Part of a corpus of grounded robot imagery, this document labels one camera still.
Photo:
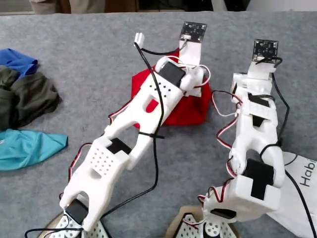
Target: cable tie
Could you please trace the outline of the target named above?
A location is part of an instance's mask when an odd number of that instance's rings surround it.
[[[147,136],[149,136],[149,137],[151,137],[151,138],[165,139],[164,136],[162,136],[162,135],[155,135],[154,133],[145,133],[145,132],[140,132],[140,131],[139,131],[139,134],[140,134],[140,135],[147,135]]]

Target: bag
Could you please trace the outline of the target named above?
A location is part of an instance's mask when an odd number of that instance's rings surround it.
[[[141,85],[149,75],[150,70],[146,69],[132,77],[131,98],[139,92]],[[171,114],[167,117],[163,125],[192,125],[204,123],[211,100],[211,89],[209,83],[204,85],[201,89],[201,97],[183,97]],[[157,105],[158,102],[152,100],[147,106],[146,111],[153,111]]]
[[[283,152],[283,160],[285,169],[302,191],[315,229],[317,229],[317,161],[289,152]],[[287,176],[281,188],[280,207],[268,215],[298,237],[313,237],[303,203]]]

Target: perforated plate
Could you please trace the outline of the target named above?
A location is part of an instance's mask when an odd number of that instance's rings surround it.
[[[186,221],[190,223],[195,223],[196,220],[192,214],[185,214],[183,217]],[[178,229],[178,233],[174,238],[199,238],[198,230],[187,225],[183,221]]]
[[[80,228],[81,226],[76,224],[70,217],[69,224],[67,228]],[[63,216],[59,221],[56,228],[64,228],[67,225],[68,221],[66,216]],[[80,231],[60,231],[53,233],[49,236],[49,238],[76,238],[79,237]],[[95,227],[90,231],[81,231],[81,238],[110,238],[103,227],[102,223],[98,221]]]
[[[196,222],[195,218],[190,213],[184,214],[183,218],[189,223]],[[220,238],[237,238],[233,230],[230,228],[229,224],[225,222],[208,221],[208,222],[204,222],[204,224],[199,226],[199,229],[202,229],[203,227],[205,227],[205,234],[207,238],[217,237],[218,235],[220,235]],[[184,223],[182,220],[173,238],[204,238],[204,237],[200,236],[199,230],[189,226],[188,224]]]

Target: gray felt surface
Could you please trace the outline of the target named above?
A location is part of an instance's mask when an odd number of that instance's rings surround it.
[[[148,49],[171,50],[185,20],[208,24],[202,63],[212,69],[214,89],[229,90],[232,73],[248,69],[255,38],[280,41],[284,62],[276,79],[291,106],[283,150],[315,158],[315,12],[2,16],[0,49],[10,47],[39,59],[39,70],[54,81],[63,98],[54,113],[25,129],[67,134],[69,147],[39,165],[0,173],[1,238],[23,237],[27,229],[45,226],[61,211],[58,194],[66,186],[67,168],[79,146],[102,133],[107,115],[129,99],[131,76],[145,68],[133,47],[135,33],[145,34]],[[155,63],[158,58],[149,60]],[[218,96],[217,101],[223,111],[234,109],[226,97]],[[282,120],[285,108],[280,100],[277,110]],[[104,219],[114,238],[162,237],[181,206],[199,204],[198,194],[228,178],[228,151],[215,139],[227,122],[210,109],[209,122],[203,125],[161,129],[166,139],[158,142],[158,186]],[[133,145],[136,136],[131,128],[120,138]],[[234,137],[231,130],[223,138],[232,142]],[[149,149],[135,169],[120,178],[110,207],[150,187],[153,180]],[[237,227],[243,238],[293,237],[266,215]]]

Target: wire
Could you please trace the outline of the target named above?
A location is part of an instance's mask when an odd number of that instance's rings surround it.
[[[314,236],[314,238],[317,238],[317,234],[316,234],[316,230],[315,230],[315,227],[314,227],[314,224],[313,224],[313,221],[312,221],[312,217],[311,217],[311,214],[309,212],[309,209],[308,209],[308,206],[306,204],[306,201],[304,199],[304,196],[302,194],[302,191],[299,188],[299,186],[296,183],[296,181],[294,180],[294,178],[287,172],[287,170],[285,170],[285,174],[286,174],[286,176],[288,176],[288,178],[292,181],[293,185],[295,186],[295,188],[296,188],[296,190],[297,190],[297,192],[298,192],[298,194],[299,194],[299,196],[301,198],[301,201],[303,203],[304,209],[306,211],[307,218],[308,218],[309,224],[310,224],[312,232],[313,232],[313,236]]]
[[[210,190],[212,189],[213,192],[214,192],[214,195],[215,195],[215,197],[216,197],[217,202],[222,203],[223,200],[224,200],[226,187],[227,187],[227,185],[229,184],[229,182],[230,182],[232,179],[233,179],[233,178],[229,178],[229,179],[227,179],[227,180],[224,182],[224,184],[223,184],[223,186],[222,186],[222,190],[221,190],[221,196],[219,196],[218,191],[217,191],[217,189],[216,189],[214,186],[209,187],[209,188],[208,188],[208,198],[210,198],[210,195],[211,195],[211,194],[210,194]]]
[[[166,56],[166,55],[171,55],[171,54],[175,54],[180,52],[182,49],[184,49],[187,45],[187,39],[185,39],[184,44],[182,45],[181,48],[178,48],[174,51],[169,51],[169,52],[154,52],[154,51],[149,51],[145,48],[142,48],[141,50],[144,51],[145,53],[151,54],[151,55],[155,55],[155,56]]]
[[[64,227],[64,229],[66,228],[66,227],[68,227],[68,225],[69,225],[69,218],[68,218],[68,216],[67,215],[63,215],[63,217],[65,217],[66,216],[66,218],[67,218],[67,225]],[[50,236],[51,234],[53,234],[53,233],[56,233],[56,232],[49,232],[49,233],[47,233],[43,238],[47,238],[48,236]]]
[[[217,132],[216,134],[216,138],[218,140],[218,142],[223,145],[224,147],[228,148],[229,150],[231,150],[232,146],[226,142],[224,142],[220,136],[226,131],[228,130],[230,127],[232,127],[238,120],[238,117],[235,117],[228,125],[226,125],[225,127],[223,127],[220,131]]]
[[[226,163],[226,169],[227,169],[227,171],[228,171],[228,173],[233,177],[233,178],[235,178],[235,177],[237,177],[237,175],[235,174],[235,172],[232,170],[232,168],[231,168],[231,166],[230,166],[230,161],[232,160],[232,158],[233,158],[233,156],[231,156],[231,158],[227,161],[227,163]]]
[[[197,85],[197,86],[195,86],[194,88],[201,88],[201,87],[203,87],[204,85],[206,85],[206,84],[210,81],[210,78],[211,78],[210,70],[209,70],[209,68],[208,68],[206,65],[204,65],[204,64],[199,64],[198,66],[204,67],[204,68],[207,70],[207,72],[208,72],[208,77],[207,77],[207,79],[206,79],[202,84]]]
[[[72,170],[75,166],[75,164],[77,163],[80,155],[81,155],[81,151],[82,149],[87,146],[87,145],[92,145],[92,143],[85,143],[85,144],[82,144],[81,147],[79,148],[78,152],[77,152],[77,155],[75,156],[75,158],[73,159],[73,161],[71,162],[70,166],[68,167],[68,182],[70,181],[71,179],[71,176],[72,176]]]
[[[82,230],[83,230],[83,228],[66,228],[66,227],[65,228],[34,228],[34,229],[27,230],[24,233],[24,237],[28,238],[28,234],[31,233],[31,232],[44,232],[44,231],[51,232],[51,233],[46,234],[46,236],[47,236],[47,235],[51,235],[52,233],[55,233],[55,232],[61,232],[61,231],[82,231]]]
[[[145,194],[147,194],[148,192],[151,192],[158,184],[158,180],[159,180],[159,165],[158,165],[158,156],[157,156],[157,142],[156,142],[156,136],[159,132],[159,129],[160,129],[160,126],[162,124],[162,121],[163,121],[163,117],[164,117],[164,105],[163,105],[163,98],[162,98],[162,94],[161,94],[161,91],[160,91],[160,88],[159,88],[159,83],[157,81],[157,78],[155,77],[155,74],[153,72],[153,69],[150,65],[150,63],[148,62],[148,60],[145,58],[143,52],[141,51],[139,45],[137,43],[134,43],[135,47],[137,48],[141,58],[143,59],[144,63],[146,64],[146,66],[148,67],[148,69],[150,70],[151,72],[151,75],[153,77],[153,81],[154,81],[154,84],[156,86],[156,88],[158,89],[158,98],[159,98],[159,103],[160,103],[160,108],[161,108],[161,115],[160,115],[160,118],[159,118],[159,121],[158,121],[158,126],[154,132],[154,136],[153,136],[153,154],[154,154],[154,163],[155,163],[155,181],[154,181],[154,184],[152,185],[152,187],[150,187],[149,189],[125,200],[124,202],[121,202],[120,204],[116,205],[115,207],[111,208],[110,210],[108,210],[106,213],[104,213],[102,216],[101,216],[101,219],[104,218],[105,216],[109,215],[110,213],[114,212],[115,210],[117,210],[118,208],[122,207],[123,205],[133,201],[134,199],[138,198],[138,197],[141,197]]]
[[[121,112],[123,112],[130,104],[130,102],[132,101],[133,98],[131,98],[126,104],[124,104],[118,111],[111,113],[108,115],[108,118],[110,120],[110,125],[113,123],[113,117],[115,117],[116,115],[120,114]]]
[[[223,93],[230,94],[231,96],[233,96],[234,94],[229,93],[229,92],[226,92],[226,91],[217,91],[217,90],[215,90],[215,91],[213,91],[213,92],[211,93],[211,101],[212,101],[212,103],[213,103],[213,105],[214,105],[214,108],[216,109],[216,111],[218,112],[218,114],[219,114],[220,116],[222,116],[222,117],[229,117],[229,116],[235,115],[237,112],[229,113],[229,114],[222,114],[222,113],[219,111],[219,109],[218,109],[218,107],[217,107],[217,105],[216,105],[216,102],[215,102],[215,100],[214,100],[214,97],[213,97],[215,92],[223,92]]]
[[[260,95],[252,95],[253,97],[258,97],[258,98],[269,98],[272,99],[275,102],[275,98],[270,95],[270,94],[260,94]]]
[[[280,129],[280,131],[278,133],[278,137],[277,137],[277,138],[280,139],[281,136],[282,136],[282,133],[283,133],[283,131],[285,129],[285,126],[287,124],[287,119],[288,119],[290,107],[289,107],[288,103],[285,101],[283,95],[281,94],[281,91],[279,90],[279,88],[278,88],[278,86],[276,84],[274,73],[272,73],[272,81],[273,81],[273,84],[274,84],[274,87],[276,89],[277,94],[279,95],[280,99],[283,101],[284,105],[286,106],[286,113],[285,113],[285,116],[284,116],[284,121],[283,121],[282,127],[281,127],[281,129]]]

